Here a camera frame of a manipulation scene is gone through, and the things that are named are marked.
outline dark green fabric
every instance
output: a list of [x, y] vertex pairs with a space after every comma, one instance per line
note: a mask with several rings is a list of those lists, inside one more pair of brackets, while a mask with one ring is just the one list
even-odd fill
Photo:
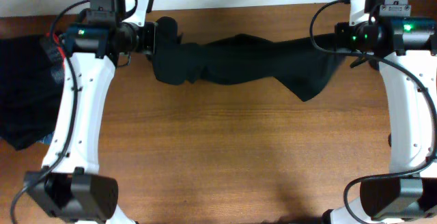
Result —
[[[203, 46], [179, 44], [172, 18], [157, 23], [154, 72], [159, 81], [172, 85], [198, 79], [234, 85], [272, 76], [308, 101], [324, 89], [344, 61], [315, 50], [309, 38], [274, 43], [242, 34]], [[316, 41], [324, 48], [335, 47], [334, 34], [317, 36]]]

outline wooden table surface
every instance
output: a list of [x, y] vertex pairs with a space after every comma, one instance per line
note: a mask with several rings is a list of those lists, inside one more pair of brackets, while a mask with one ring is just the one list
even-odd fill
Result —
[[[437, 16], [436, 0], [414, 1], [418, 15]], [[174, 17], [184, 42], [237, 33], [272, 41], [309, 35], [321, 5], [152, 12]], [[316, 33], [348, 20], [349, 6], [325, 11]], [[52, 16], [0, 19], [0, 37], [48, 31]], [[351, 180], [386, 173], [389, 113], [382, 78], [369, 66], [340, 67], [326, 89], [303, 103], [274, 78], [221, 86], [158, 82], [135, 55], [109, 88], [100, 131], [100, 174], [116, 178], [119, 205], [143, 223], [261, 223], [318, 216], [342, 206]], [[0, 141], [0, 223], [24, 173], [38, 170], [45, 145], [15, 152]], [[350, 193], [356, 197], [358, 187]], [[20, 223], [49, 219], [28, 197]], [[417, 223], [435, 223], [434, 220]]]

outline green light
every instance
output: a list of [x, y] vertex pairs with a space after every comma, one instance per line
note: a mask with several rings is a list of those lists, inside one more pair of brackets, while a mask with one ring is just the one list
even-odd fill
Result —
[[411, 29], [412, 29], [412, 25], [404, 25], [405, 31], [411, 31]]

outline black cloth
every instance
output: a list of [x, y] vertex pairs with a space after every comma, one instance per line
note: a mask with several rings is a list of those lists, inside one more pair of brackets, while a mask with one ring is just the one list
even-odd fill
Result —
[[[324, 89], [344, 61], [315, 50], [309, 38], [274, 43], [242, 34], [203, 46], [180, 44], [172, 18], [157, 23], [154, 73], [159, 81], [172, 85], [198, 79], [234, 85], [272, 76], [307, 101]], [[321, 47], [335, 48], [334, 34], [315, 40]]]
[[48, 38], [0, 40], [0, 137], [21, 150], [53, 132], [63, 86], [62, 57]]

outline folded garment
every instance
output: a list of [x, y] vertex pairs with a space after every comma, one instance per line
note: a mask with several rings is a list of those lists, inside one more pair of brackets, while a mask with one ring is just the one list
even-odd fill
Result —
[[0, 137], [16, 150], [46, 141], [63, 87], [63, 57], [48, 38], [0, 40]]
[[[156, 54], [151, 59], [154, 73], [159, 81], [172, 85], [198, 79], [234, 85], [274, 77], [308, 101], [324, 89], [345, 59], [315, 50], [309, 38], [274, 43], [242, 34], [203, 46], [180, 44], [172, 18], [157, 23]], [[335, 49], [334, 34], [315, 40], [321, 47]]]

